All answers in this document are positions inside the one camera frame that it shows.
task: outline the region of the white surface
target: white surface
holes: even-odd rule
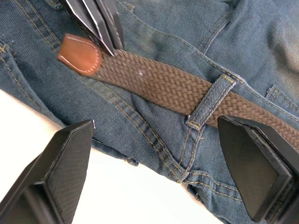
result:
[[[0,90],[0,200],[61,127]],[[220,224],[185,186],[92,149],[73,224]]]

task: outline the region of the yellow stitching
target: yellow stitching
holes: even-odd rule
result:
[[[242,79],[238,78],[238,77],[235,76],[234,74],[231,74],[230,72],[225,71],[225,70],[221,69],[220,67],[218,67],[217,65],[211,63],[208,59],[206,59],[206,58],[203,56],[203,54],[202,54],[200,51],[198,51],[197,48],[195,48],[194,46],[192,46],[190,43],[188,43],[188,42],[185,41],[184,39],[182,39],[182,38],[180,38],[180,37],[177,37],[177,36],[175,36],[175,35],[171,35],[171,34],[168,34],[168,33],[162,32],[162,31],[159,31],[159,30],[157,30],[157,29],[151,27],[150,25],[148,25],[148,24],[144,23],[142,20],[140,20],[135,14],[133,14],[132,12],[130,12],[128,9],[126,9],[126,7],[125,7],[121,2],[119,2],[119,4],[120,4],[120,5],[121,5],[127,12],[131,13],[131,14],[132,14],[132,15],[133,15],[139,22],[141,22],[144,26],[149,27],[150,29],[154,30],[154,31],[157,32],[157,33],[161,33],[161,34],[163,34],[163,35],[165,35],[165,36],[169,36],[169,37],[171,37],[171,38],[173,38],[173,39],[177,39],[177,40],[179,40],[181,43],[183,43],[183,44],[186,45],[187,47],[192,48],[192,49],[194,50],[194,52],[196,52],[197,54],[199,54],[200,57],[202,57],[203,59],[205,59],[205,60],[206,60],[209,64],[211,64],[213,67],[215,67],[215,68],[218,69],[219,71],[222,71],[223,73],[225,73],[225,74],[227,74],[227,75],[229,75],[229,76],[234,77],[236,80],[238,80],[238,81],[240,81],[241,83],[245,84],[245,82],[244,82]],[[284,112],[281,108],[279,108],[278,106],[276,106],[276,105],[273,104],[273,103],[270,103],[270,104],[269,104],[269,102],[268,102],[264,97],[262,97],[261,95],[259,95],[259,94],[256,93],[256,92],[254,92],[254,91],[253,91],[252,89],[250,89],[246,84],[245,84],[244,86],[245,86],[250,92],[252,92],[253,94],[255,94],[257,97],[259,97],[262,101],[264,101],[264,102],[267,103],[268,105],[271,105],[272,107],[278,109],[279,111],[281,111],[282,113],[284,113],[285,115],[287,115],[288,117],[290,117],[291,119],[296,120],[296,121],[299,122],[299,119],[298,119],[298,118],[293,117],[293,116],[291,116],[290,114]]]
[[[297,106],[297,104],[294,101],[292,101],[289,97],[287,97],[283,92],[280,92],[280,94],[287,98],[290,101],[290,103],[294,104],[294,106],[299,109],[299,106]]]
[[[104,146],[107,146],[107,147],[111,148],[110,146],[108,146],[108,145],[106,145],[105,143],[100,142],[100,141],[98,141],[98,140],[96,140],[96,139],[92,139],[92,140],[95,141],[95,142],[97,142],[97,143],[100,143],[101,145],[104,145]]]
[[[123,99],[121,99],[118,95],[116,95],[112,90],[110,90],[108,87],[106,87],[103,83],[96,81],[97,83],[99,83],[101,86],[103,86],[106,90],[108,90],[110,93],[112,93],[113,95],[115,95],[121,102],[123,102],[134,114],[136,114],[149,128],[149,130],[152,132],[152,134],[154,135],[154,137],[157,139],[157,141],[159,142],[159,144],[161,145],[161,147],[163,148],[163,151],[166,152],[166,154],[168,156],[169,153],[165,150],[164,145],[162,144],[162,142],[160,141],[160,139],[158,138],[158,136],[155,134],[155,132],[151,129],[149,123],[144,120],[136,111],[134,111],[134,109],[132,107],[130,107]],[[176,167],[178,168],[178,171],[182,174],[184,174],[184,171],[181,171],[180,167],[178,167],[173,161],[170,160],[170,162]]]
[[[37,108],[40,110],[40,111],[43,111],[35,102],[34,100],[26,93],[26,91],[23,89],[23,87],[21,86],[21,84],[19,83],[19,81],[17,80],[17,78],[14,76],[13,72],[10,70],[9,66],[6,64],[6,61],[0,56],[1,60],[4,62],[5,66],[7,67],[7,69],[10,71],[10,74],[14,77],[15,81],[17,82],[18,86],[21,88],[21,90],[25,93],[25,95],[30,99],[30,101],[35,105],[37,106]]]
[[[212,32],[212,30],[218,25],[218,23],[220,23],[223,19],[224,19],[224,17],[228,14],[228,13],[226,13],[211,29],[210,29],[210,31],[207,33],[207,35],[205,36],[205,38],[202,40],[202,42],[200,43],[200,46],[199,46],[199,49],[201,48],[201,46],[202,46],[202,44],[203,44],[203,42],[207,39],[207,37],[208,37],[208,35]]]
[[[227,185],[224,185],[224,184],[221,184],[221,183],[217,183],[217,182],[214,180],[214,178],[211,177],[211,176],[208,175],[208,174],[198,174],[198,173],[192,173],[192,172],[190,172],[190,174],[193,174],[193,175],[201,175],[201,176],[207,176],[207,177],[211,178],[211,180],[213,181],[214,184],[239,192],[238,190],[233,189],[233,188],[231,188],[231,187],[229,187],[229,186],[227,186]]]
[[[203,53],[204,53],[204,54],[206,53],[207,49],[209,48],[212,39],[217,35],[218,31],[221,30],[221,29],[224,27],[225,23],[229,20],[229,18],[230,18],[230,17],[228,17],[228,18],[227,18],[227,19],[220,25],[220,27],[216,30],[216,32],[211,36],[211,38],[209,39],[208,43],[206,44],[206,47],[205,47],[204,50],[203,50]]]
[[[232,198],[232,199],[234,199],[234,200],[236,200],[236,201],[240,201],[240,202],[242,201],[242,199],[238,199],[238,198],[232,197],[232,196],[230,196],[230,195],[226,195],[226,194],[220,193],[220,192],[214,190],[211,186],[209,186],[209,185],[207,185],[207,184],[204,184],[204,183],[202,183],[202,182],[192,182],[192,181],[186,181],[186,182],[187,182],[187,183],[198,183],[198,184],[201,184],[201,185],[203,185],[203,186],[205,186],[205,187],[207,187],[207,188],[210,188],[210,189],[211,189],[213,192],[215,192],[216,194],[219,194],[219,195],[223,195],[223,196]]]
[[[290,103],[292,103],[291,101],[288,103],[288,102],[286,102],[285,101],[285,99],[283,99],[282,98],[282,96],[281,95],[283,95],[282,93],[280,93],[280,94],[278,94],[278,96],[287,104],[287,105],[289,105],[289,107],[291,108],[291,109],[293,109],[296,113],[298,113],[298,111],[295,109],[295,108],[292,108],[292,105],[290,104]]]
[[[233,81],[232,79],[228,78],[227,76],[222,75],[221,77],[224,78],[224,79],[227,79],[227,80],[230,81],[231,83],[234,83],[234,81]],[[192,120],[191,122],[195,123],[195,122],[194,122],[194,119],[197,117],[197,115],[199,114],[199,112],[202,111],[202,109],[204,108],[204,106],[206,105],[206,103],[208,102],[208,99],[209,99],[210,97],[211,97],[211,94],[210,94],[207,98],[205,98],[205,101],[203,102],[203,105],[201,106],[200,110],[196,113],[196,115],[194,116],[194,118],[193,118],[193,120]]]
[[[39,18],[39,20],[42,22],[42,24],[46,27],[46,29],[48,30],[48,32],[51,34],[51,36],[55,39],[55,41],[60,44],[59,40],[55,37],[55,35],[48,29],[48,27],[44,24],[44,22],[42,21],[41,17],[37,14],[37,11],[35,8],[32,7],[32,5],[28,2],[28,0],[26,0],[27,4],[33,9],[34,13],[37,15],[37,17]]]
[[[190,135],[190,133],[191,133],[191,128],[189,128],[189,131],[188,131],[188,133],[187,133],[187,136],[186,136],[186,139],[185,139],[185,142],[184,142],[184,146],[183,146],[183,152],[182,152],[182,154],[181,154],[181,156],[180,156],[180,160],[179,160],[179,166],[181,165],[181,163],[182,163],[182,161],[184,160],[184,158],[185,158],[185,151],[186,151],[186,146],[187,146],[187,140],[188,140],[188,137],[189,137],[189,135]]]
[[[196,123],[196,122],[194,122],[194,121],[189,121],[189,123],[194,123],[194,124],[196,124],[196,125],[199,125],[199,126],[200,126],[200,124],[199,124],[199,123]]]
[[[24,13],[27,15],[27,17],[31,20],[31,18],[29,17],[29,15],[26,13],[26,11],[24,10],[24,8],[20,5],[20,3],[19,2],[17,2],[17,4],[22,8],[22,10],[24,11]],[[48,41],[48,39],[47,38],[45,38],[45,40],[50,44],[50,46],[55,50],[55,48],[51,45],[51,43]],[[104,88],[106,88],[108,91],[110,91],[111,93],[113,93],[115,96],[117,96],[114,92],[112,92],[111,90],[109,90],[105,85],[103,85],[102,83],[100,83]],[[162,146],[162,148],[163,148],[163,151],[164,152],[166,152],[166,154],[168,155],[168,156],[170,156],[169,155],[169,153],[165,150],[165,148],[164,148],[164,145],[161,143],[161,141],[160,141],[160,139],[157,137],[157,135],[153,132],[153,130],[150,128],[150,126],[149,126],[149,124],[138,114],[138,113],[136,113],[125,101],[123,101],[122,99],[120,99],[119,97],[117,97],[119,100],[121,100],[124,104],[126,104],[128,107],[129,107],[129,109],[131,109],[132,110],[132,112],[133,113],[135,113],[138,117],[140,117],[144,122],[145,122],[145,124],[148,126],[148,128],[149,128],[149,130],[153,133],[153,135],[155,136],[155,138],[157,139],[157,141],[159,142],[159,144]],[[176,168],[178,168],[178,170],[179,170],[179,172],[180,173],[184,173],[176,164],[174,164],[174,162],[170,159],[170,162],[176,167]]]
[[[127,7],[130,8],[129,12],[132,13],[132,12],[134,11],[135,6],[133,6],[133,5],[127,3]]]
[[[97,65],[98,65],[98,63],[99,63],[99,52],[98,52],[97,48],[96,48],[93,44],[88,43],[88,42],[86,42],[86,41],[77,40],[76,38],[72,38],[72,37],[69,37],[69,36],[68,36],[67,38],[68,38],[68,39],[71,39],[71,40],[73,40],[73,41],[78,41],[78,42],[87,43],[88,45],[91,45],[91,46],[95,49],[95,53],[97,54],[97,56],[96,56],[96,59],[95,59],[95,62],[94,62],[93,67],[91,67],[89,70],[81,70],[81,69],[78,69],[75,65],[73,65],[72,63],[70,63],[65,57],[63,57],[63,56],[61,56],[61,57],[62,57],[64,60],[66,60],[67,63],[69,63],[70,65],[74,66],[76,69],[78,69],[78,70],[81,71],[81,72],[87,73],[87,72],[91,72],[91,71],[93,71],[93,70],[97,67]]]
[[[191,168],[191,164],[192,164],[192,160],[193,160],[193,156],[194,156],[195,148],[196,148],[196,146],[197,146],[197,144],[198,144],[199,137],[200,137],[200,132],[201,132],[201,130],[198,131],[198,136],[197,136],[197,138],[196,138],[196,140],[195,140],[195,142],[194,142],[194,145],[193,145],[193,149],[192,149],[192,154],[191,154],[190,162],[189,162],[189,165],[188,165],[188,167],[187,167],[187,169],[186,169],[187,172],[188,172],[189,169]]]
[[[268,102],[265,98],[263,98],[263,97],[260,96],[258,93],[254,92],[251,88],[249,88],[249,87],[245,84],[245,82],[244,82],[242,79],[240,79],[240,78],[238,78],[237,76],[235,76],[235,75],[233,75],[233,74],[231,74],[231,73],[229,73],[229,72],[227,72],[227,71],[225,71],[225,70],[219,68],[217,65],[214,65],[213,63],[211,63],[210,61],[208,61],[208,60],[207,60],[205,57],[203,57],[202,55],[200,55],[200,56],[201,56],[203,59],[205,59],[207,62],[209,62],[213,67],[217,68],[218,70],[224,72],[225,74],[227,74],[227,75],[229,75],[229,76],[234,77],[234,78],[237,79],[239,82],[243,83],[244,86],[245,86],[250,92],[252,92],[254,95],[256,95],[257,97],[259,97],[259,98],[260,98],[262,101],[264,101],[266,104],[268,104],[268,105],[270,105],[270,106],[272,106],[272,107],[278,109],[278,110],[281,111],[283,114],[285,114],[286,116],[290,117],[291,119],[293,119],[293,120],[295,120],[295,121],[299,121],[298,118],[295,118],[295,117],[291,116],[290,114],[284,112],[280,107],[276,106],[275,104],[273,104],[273,103],[270,103],[270,104],[269,104],[269,102]]]
[[[226,79],[228,81],[230,81],[231,83],[234,83],[233,79],[227,77],[227,76],[221,76],[223,79]]]
[[[45,38],[45,40],[48,42],[48,44],[55,50],[55,52],[57,53],[56,49],[52,46],[52,44],[48,41],[48,39],[43,35],[43,33],[40,31],[40,29],[36,26],[36,24],[32,21],[32,19],[30,18],[30,16],[26,13],[25,9],[23,8],[23,6],[17,1],[15,0],[15,2],[21,7],[21,9],[24,11],[24,13],[27,15],[27,17],[31,20],[31,22],[33,23],[33,25],[36,27],[36,29],[41,33],[41,35]]]
[[[153,146],[153,148],[159,153],[160,158],[164,161],[165,166],[172,172],[172,174],[179,180],[179,178],[175,175],[175,173],[173,173],[173,170],[166,164],[165,158],[161,155],[160,151],[156,148],[155,144],[148,138],[148,136],[144,133],[144,131],[139,127],[139,125],[116,103],[113,101],[113,99],[111,99],[109,96],[107,96],[104,92],[102,92],[99,88],[91,85],[89,82],[85,81],[81,76],[78,75],[78,77],[86,82],[88,85],[90,85],[91,87],[97,89],[99,92],[101,92],[107,99],[109,99],[112,103],[114,103],[136,126],[137,128],[141,131],[141,133],[144,135],[144,137],[151,143],[151,145]]]
[[[218,101],[221,97],[223,97],[224,94],[227,94],[227,91],[226,91],[226,90],[227,90],[227,88],[228,88],[229,86],[230,86],[230,84],[227,84],[227,86],[226,86],[225,89],[223,90],[222,94],[217,98],[216,103],[217,103],[217,101]],[[208,116],[211,116],[210,113],[211,113],[212,110],[213,110],[213,107],[211,107],[211,109],[209,110],[209,112],[206,114],[205,118],[203,119],[203,122],[205,122],[205,120],[207,119]]]
[[[1,50],[2,52],[6,53],[6,51],[5,51],[5,47],[7,47],[7,46],[8,46],[8,45],[6,45],[6,44],[4,44],[3,47],[0,46],[0,50]]]
[[[200,129],[200,126],[192,124],[192,122],[191,122],[191,121],[190,121],[190,122],[188,122],[188,124],[189,124],[189,125],[191,125],[191,126],[194,126],[194,127],[196,127],[197,129]]]
[[[275,90],[275,95],[272,97],[272,101],[276,99],[277,95],[278,95],[278,90]]]
[[[209,100],[209,98],[211,96],[212,96],[212,94],[210,94],[208,97],[205,98],[205,101],[203,102],[203,105],[200,107],[200,110],[194,115],[194,118],[193,118],[193,120],[191,122],[194,123],[194,119],[197,117],[197,115],[199,114],[199,112],[202,111],[202,109],[204,108],[204,106],[206,105],[206,103],[208,102],[208,100]]]
[[[188,134],[187,134],[187,136],[186,136],[186,140],[185,140],[185,143],[184,143],[184,147],[183,147],[183,152],[182,152],[182,155],[181,155],[181,158],[180,158],[180,160],[179,160],[179,166],[181,165],[181,163],[183,162],[183,160],[184,160],[184,158],[185,158],[185,151],[186,151],[186,148],[187,148],[187,141],[188,141],[188,137],[189,137],[189,135],[190,135],[190,133],[191,133],[191,128],[189,128],[189,132],[188,132]]]

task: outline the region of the belt loop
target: belt loop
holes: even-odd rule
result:
[[[235,84],[236,81],[229,76],[221,75],[208,90],[192,115],[189,116],[186,124],[200,131]]]

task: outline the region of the blue denim jeans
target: blue denim jeans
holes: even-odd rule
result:
[[[94,148],[188,183],[226,224],[253,223],[205,122],[233,91],[299,130],[299,1],[127,0],[118,10],[126,51],[213,83],[193,114],[59,62],[64,34],[85,34],[58,0],[1,2],[0,88],[62,126],[94,119]]]

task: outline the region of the woven elastic belt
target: woven elastic belt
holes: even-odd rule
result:
[[[66,35],[58,59],[79,74],[134,92],[159,106],[190,115],[212,84],[169,65],[117,50],[108,56],[90,40]],[[230,115],[273,127],[299,152],[299,132],[270,112],[229,92],[207,121]]]

